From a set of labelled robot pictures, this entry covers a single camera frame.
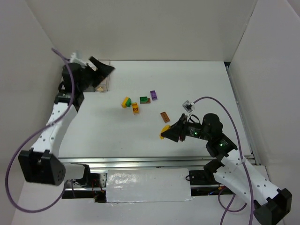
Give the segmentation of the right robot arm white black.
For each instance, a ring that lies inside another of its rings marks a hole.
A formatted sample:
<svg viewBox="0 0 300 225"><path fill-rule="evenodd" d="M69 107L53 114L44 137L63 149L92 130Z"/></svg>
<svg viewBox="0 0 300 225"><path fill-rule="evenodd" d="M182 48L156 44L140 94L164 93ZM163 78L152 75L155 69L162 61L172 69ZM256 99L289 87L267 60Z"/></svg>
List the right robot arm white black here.
<svg viewBox="0 0 300 225"><path fill-rule="evenodd" d="M182 114L175 124L165 126L160 136L174 142L184 141L186 137L205 140L206 149L214 158L204 166L208 179L225 185L253 206L260 224L278 224L291 210L291 192L280 189L261 175L222 129L223 124L216 114L204 115L202 123L189 122L187 115Z"/></svg>

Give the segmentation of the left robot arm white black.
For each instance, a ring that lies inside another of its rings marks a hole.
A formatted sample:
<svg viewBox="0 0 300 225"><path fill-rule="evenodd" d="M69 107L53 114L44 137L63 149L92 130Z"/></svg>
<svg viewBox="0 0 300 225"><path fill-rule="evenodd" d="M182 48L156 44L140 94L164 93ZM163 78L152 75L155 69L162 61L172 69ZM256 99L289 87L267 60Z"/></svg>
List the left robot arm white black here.
<svg viewBox="0 0 300 225"><path fill-rule="evenodd" d="M18 160L27 182L58 186L67 180L81 185L90 183L92 175L86 164L62 163L59 150L69 125L84 100L84 92L96 91L109 82L115 68L110 60L90 57L83 61L71 57L62 68L62 81L54 99L49 128L44 130L29 150L22 150Z"/></svg>

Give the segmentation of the yellow lego brick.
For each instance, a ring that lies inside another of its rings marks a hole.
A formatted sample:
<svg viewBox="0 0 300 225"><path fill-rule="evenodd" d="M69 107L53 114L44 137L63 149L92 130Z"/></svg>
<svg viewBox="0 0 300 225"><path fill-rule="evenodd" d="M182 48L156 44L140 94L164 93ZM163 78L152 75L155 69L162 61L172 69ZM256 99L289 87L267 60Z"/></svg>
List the yellow lego brick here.
<svg viewBox="0 0 300 225"><path fill-rule="evenodd" d="M160 135L159 135L160 139L164 139L164 137L162 136L162 134L163 134L165 131L167 131L169 128L170 128L170 125L165 125L165 126L162 128L162 130L161 130L161 132L160 132Z"/></svg>

